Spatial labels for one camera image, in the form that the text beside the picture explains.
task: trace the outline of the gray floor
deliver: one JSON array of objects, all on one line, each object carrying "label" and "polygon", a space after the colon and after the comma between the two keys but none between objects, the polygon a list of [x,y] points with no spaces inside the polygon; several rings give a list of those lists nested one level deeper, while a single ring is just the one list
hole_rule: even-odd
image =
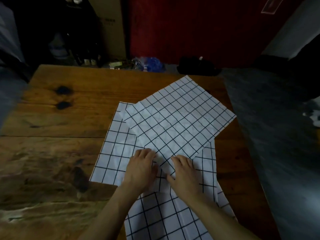
[{"label": "gray floor", "polygon": [[[177,73],[175,65],[167,71]],[[319,239],[320,156],[299,87],[255,69],[222,72],[280,235]],[[27,85],[0,70],[0,127]]]}]

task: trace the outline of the person's left hand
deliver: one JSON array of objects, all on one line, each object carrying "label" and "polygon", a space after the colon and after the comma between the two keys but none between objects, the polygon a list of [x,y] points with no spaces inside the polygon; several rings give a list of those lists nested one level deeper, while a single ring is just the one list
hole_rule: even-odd
[{"label": "person's left hand", "polygon": [[137,150],[129,160],[122,185],[137,192],[137,197],[146,191],[156,179],[158,165],[152,167],[156,153],[150,148]]}]

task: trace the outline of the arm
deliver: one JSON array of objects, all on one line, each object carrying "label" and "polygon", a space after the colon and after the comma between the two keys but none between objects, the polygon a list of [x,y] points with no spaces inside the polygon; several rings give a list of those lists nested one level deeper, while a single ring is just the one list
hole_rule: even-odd
[{"label": "arm", "polygon": [[131,206],[155,180],[158,167],[152,166],[155,152],[137,150],[127,166],[122,184],[78,240],[116,239]]},{"label": "arm", "polygon": [[225,214],[200,191],[192,161],[178,155],[171,158],[176,179],[167,175],[174,192],[200,218],[214,240],[259,240],[256,235]]}]

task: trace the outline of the cardboard box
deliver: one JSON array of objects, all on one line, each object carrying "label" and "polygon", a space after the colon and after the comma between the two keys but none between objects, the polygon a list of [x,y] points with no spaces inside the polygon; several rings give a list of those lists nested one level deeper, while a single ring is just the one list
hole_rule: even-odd
[{"label": "cardboard box", "polygon": [[111,59],[126,59],[121,0],[89,0],[100,22],[105,53]]}]

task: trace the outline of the forearm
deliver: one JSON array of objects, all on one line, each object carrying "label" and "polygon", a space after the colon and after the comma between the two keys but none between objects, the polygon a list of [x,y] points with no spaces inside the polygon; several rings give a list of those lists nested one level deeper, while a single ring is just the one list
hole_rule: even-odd
[{"label": "forearm", "polygon": [[225,214],[205,197],[194,200],[191,209],[200,218],[214,240],[258,240],[252,232]]},{"label": "forearm", "polygon": [[112,240],[118,237],[123,222],[138,198],[132,187],[119,186],[102,212],[78,240]]}]

